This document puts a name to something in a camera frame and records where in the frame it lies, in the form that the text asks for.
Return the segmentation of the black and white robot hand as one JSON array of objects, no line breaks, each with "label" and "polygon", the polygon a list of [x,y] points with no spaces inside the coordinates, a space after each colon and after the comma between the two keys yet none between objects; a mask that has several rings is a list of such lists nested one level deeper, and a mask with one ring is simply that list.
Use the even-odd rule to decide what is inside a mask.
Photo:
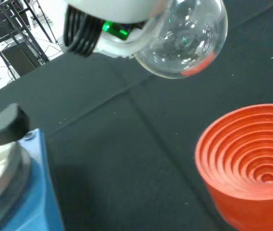
[{"label": "black and white robot hand", "polygon": [[68,0],[64,44],[83,57],[132,56],[153,40],[170,6],[170,0]]}]

